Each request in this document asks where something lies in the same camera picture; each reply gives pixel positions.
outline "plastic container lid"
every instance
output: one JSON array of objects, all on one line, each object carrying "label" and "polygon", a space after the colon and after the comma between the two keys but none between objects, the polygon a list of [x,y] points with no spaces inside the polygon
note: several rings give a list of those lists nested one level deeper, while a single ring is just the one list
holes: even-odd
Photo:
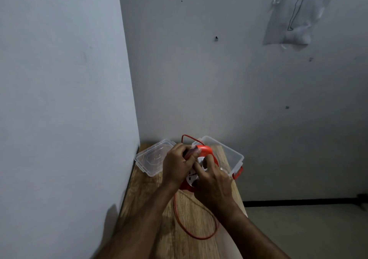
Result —
[{"label": "plastic container lid", "polygon": [[[240,168],[243,165],[244,156],[209,136],[204,136],[203,138],[199,138],[198,140],[212,148],[212,151],[218,160],[220,168],[227,172],[229,176],[232,176],[234,174],[233,178],[236,179],[237,176],[241,173],[242,169]],[[194,146],[199,144],[200,143],[198,142],[194,142],[192,145]],[[223,158],[221,148],[216,148],[216,146],[222,147],[223,154],[225,154],[226,158]]]},{"label": "plastic container lid", "polygon": [[169,140],[162,140],[148,149],[136,154],[134,160],[136,165],[142,172],[150,177],[157,175],[162,171],[163,159],[169,150],[173,148],[175,142]]}]

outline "person's right arm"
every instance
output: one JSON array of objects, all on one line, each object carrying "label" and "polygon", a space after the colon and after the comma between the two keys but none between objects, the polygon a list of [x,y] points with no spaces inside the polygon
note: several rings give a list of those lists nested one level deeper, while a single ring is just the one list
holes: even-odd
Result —
[{"label": "person's right arm", "polygon": [[289,258],[242,212],[232,197],[232,179],[214,163],[212,155],[204,159],[205,172],[196,162],[199,179],[194,196],[204,204],[234,240],[243,258]]}]

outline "red clip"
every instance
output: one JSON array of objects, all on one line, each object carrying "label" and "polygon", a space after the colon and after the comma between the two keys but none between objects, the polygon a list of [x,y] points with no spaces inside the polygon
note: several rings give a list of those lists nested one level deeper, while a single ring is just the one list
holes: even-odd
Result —
[{"label": "red clip", "polygon": [[234,180],[236,180],[240,176],[240,174],[242,173],[242,171],[243,171],[243,166],[240,167],[240,169],[238,170],[238,172],[235,175],[232,174],[232,178]]}]

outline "wooden tabletop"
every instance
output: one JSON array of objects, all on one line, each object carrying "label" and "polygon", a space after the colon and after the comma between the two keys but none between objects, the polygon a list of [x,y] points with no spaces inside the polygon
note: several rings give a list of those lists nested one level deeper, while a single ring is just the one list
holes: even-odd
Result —
[{"label": "wooden tabletop", "polygon": [[[152,144],[141,144],[139,152],[150,147]],[[226,156],[221,146],[211,146],[217,156],[221,167],[228,167]],[[122,209],[117,221],[118,231],[125,221],[136,213],[145,203],[162,181],[162,172],[154,177],[143,173],[135,164],[131,173],[130,181],[126,189],[126,195]],[[213,233],[215,222],[210,212],[205,208],[193,194],[187,191],[178,191],[177,208],[182,224],[192,234],[205,237]],[[246,214],[242,199],[236,187],[232,183],[232,196],[242,211]],[[187,235],[175,219],[173,199],[168,203],[162,215],[161,226],[156,237],[150,258],[213,258],[219,259],[220,253],[215,237],[201,241]]]}]

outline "hand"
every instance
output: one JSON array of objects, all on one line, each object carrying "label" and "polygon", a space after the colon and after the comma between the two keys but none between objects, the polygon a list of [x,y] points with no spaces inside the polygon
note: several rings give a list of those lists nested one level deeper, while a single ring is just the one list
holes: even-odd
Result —
[{"label": "hand", "polygon": [[185,161],[183,152],[191,149],[191,147],[191,145],[184,145],[182,143],[176,144],[168,152],[163,161],[162,185],[168,186],[173,192],[178,191],[200,154],[200,149],[198,149],[187,161]]},{"label": "hand", "polygon": [[199,177],[193,183],[194,196],[219,218],[237,206],[232,197],[232,179],[214,163],[214,157],[210,154],[203,160],[203,165],[207,167],[206,172],[198,162],[194,163]]}]

